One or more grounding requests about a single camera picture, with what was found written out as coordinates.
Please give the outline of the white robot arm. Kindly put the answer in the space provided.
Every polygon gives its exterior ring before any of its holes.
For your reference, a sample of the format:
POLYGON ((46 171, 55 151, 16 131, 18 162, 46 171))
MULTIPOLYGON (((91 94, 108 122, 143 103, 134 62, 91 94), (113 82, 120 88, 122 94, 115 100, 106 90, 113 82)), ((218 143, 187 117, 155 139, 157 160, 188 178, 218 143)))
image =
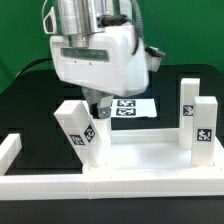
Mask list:
POLYGON ((47 0, 43 27, 50 36, 60 80, 82 87, 90 114, 111 116, 115 96, 145 91, 148 71, 144 43, 134 21, 116 0, 47 0))

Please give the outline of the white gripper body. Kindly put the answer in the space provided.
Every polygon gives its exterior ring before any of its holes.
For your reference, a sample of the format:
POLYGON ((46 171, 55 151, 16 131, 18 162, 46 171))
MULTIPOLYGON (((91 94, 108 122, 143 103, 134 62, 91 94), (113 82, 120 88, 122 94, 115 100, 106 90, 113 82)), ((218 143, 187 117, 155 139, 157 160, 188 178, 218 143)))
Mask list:
POLYGON ((118 96, 145 91, 149 84, 142 40, 135 54, 132 25, 106 27, 89 37, 88 48, 69 46, 65 36, 52 36, 50 49, 60 80, 118 96))

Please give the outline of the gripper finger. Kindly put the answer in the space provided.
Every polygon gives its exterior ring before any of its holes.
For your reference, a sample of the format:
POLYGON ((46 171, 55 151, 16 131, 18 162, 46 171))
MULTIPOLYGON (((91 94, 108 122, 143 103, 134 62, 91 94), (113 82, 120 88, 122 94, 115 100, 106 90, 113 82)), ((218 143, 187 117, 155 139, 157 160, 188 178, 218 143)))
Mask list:
POLYGON ((89 109, 95 110, 97 108, 98 103, 98 92, 90 88, 83 88, 82 92, 89 105, 89 109))
POLYGON ((101 97, 97 103, 98 117, 100 119, 107 119, 111 116, 111 106, 113 103, 113 96, 101 97))

